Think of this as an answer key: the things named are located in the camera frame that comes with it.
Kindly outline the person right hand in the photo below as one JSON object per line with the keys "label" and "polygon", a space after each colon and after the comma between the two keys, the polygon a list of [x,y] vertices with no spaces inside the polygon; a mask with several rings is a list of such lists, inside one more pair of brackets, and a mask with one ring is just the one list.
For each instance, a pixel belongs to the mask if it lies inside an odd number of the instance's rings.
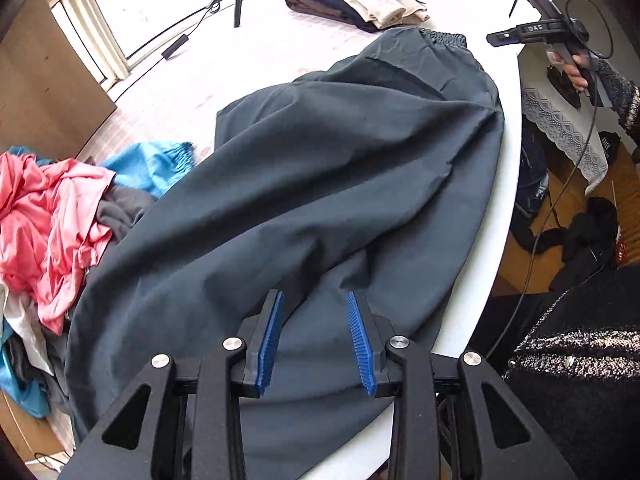
{"label": "person right hand", "polygon": [[589,84],[587,79],[582,76],[580,70],[598,70],[600,60],[593,58],[591,55],[572,55],[572,62],[567,62],[559,52],[553,49],[546,51],[549,61],[552,65],[559,67],[564,73],[567,74],[568,79],[579,92],[584,92],[588,89]]}

